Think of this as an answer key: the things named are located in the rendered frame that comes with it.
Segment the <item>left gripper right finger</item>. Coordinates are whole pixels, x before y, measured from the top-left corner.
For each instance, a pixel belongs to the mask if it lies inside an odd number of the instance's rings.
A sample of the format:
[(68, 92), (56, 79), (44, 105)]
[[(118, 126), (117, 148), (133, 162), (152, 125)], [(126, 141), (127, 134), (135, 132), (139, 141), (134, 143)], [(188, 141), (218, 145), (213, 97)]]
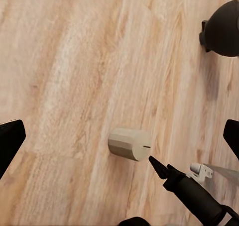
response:
[(239, 160), (239, 121), (228, 119), (223, 137)]

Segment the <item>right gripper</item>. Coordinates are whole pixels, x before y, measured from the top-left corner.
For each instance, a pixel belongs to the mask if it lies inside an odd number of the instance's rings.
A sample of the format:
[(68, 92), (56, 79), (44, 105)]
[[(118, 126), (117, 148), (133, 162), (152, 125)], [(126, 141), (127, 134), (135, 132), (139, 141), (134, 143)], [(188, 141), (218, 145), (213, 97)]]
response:
[(174, 192), (192, 213), (203, 198), (211, 195), (193, 178), (187, 177), (184, 172), (176, 170), (172, 165), (167, 164), (166, 167), (153, 156), (148, 159), (158, 176), (166, 180), (163, 187)]

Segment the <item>cauldron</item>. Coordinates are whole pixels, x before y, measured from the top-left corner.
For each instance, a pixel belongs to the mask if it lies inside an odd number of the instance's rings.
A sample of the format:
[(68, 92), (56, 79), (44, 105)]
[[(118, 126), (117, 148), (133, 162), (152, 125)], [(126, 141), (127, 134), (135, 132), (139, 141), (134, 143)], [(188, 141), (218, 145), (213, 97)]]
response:
[(218, 8), (205, 23), (200, 32), (201, 44), (206, 44), (210, 51), (226, 57), (239, 56), (239, 0), (225, 3)]

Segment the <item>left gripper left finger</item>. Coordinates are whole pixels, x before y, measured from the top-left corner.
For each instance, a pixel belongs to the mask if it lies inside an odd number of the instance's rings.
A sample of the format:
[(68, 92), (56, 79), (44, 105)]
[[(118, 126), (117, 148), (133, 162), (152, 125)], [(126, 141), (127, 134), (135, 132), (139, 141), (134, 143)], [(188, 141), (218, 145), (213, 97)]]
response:
[(26, 138), (22, 120), (0, 125), (0, 179)]

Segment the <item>pillar candle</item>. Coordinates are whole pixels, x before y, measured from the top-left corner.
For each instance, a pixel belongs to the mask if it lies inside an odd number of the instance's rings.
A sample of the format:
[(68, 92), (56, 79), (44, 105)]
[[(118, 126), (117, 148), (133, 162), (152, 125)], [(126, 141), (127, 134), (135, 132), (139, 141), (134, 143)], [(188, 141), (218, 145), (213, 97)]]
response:
[(135, 161), (143, 161), (151, 151), (151, 137), (142, 129), (117, 127), (108, 138), (112, 154)]

